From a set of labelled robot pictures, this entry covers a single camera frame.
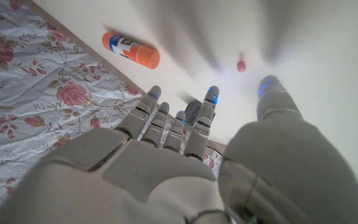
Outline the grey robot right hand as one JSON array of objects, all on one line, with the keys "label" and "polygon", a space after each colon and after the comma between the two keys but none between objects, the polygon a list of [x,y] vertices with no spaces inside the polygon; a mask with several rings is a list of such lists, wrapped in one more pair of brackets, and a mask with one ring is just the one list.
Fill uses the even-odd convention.
[{"label": "grey robot right hand", "polygon": [[169,106],[154,86],[115,129],[47,154],[0,207],[0,223],[358,223],[358,181],[273,75],[257,120],[203,162],[219,90],[212,86],[182,144],[184,112],[162,137]]}]

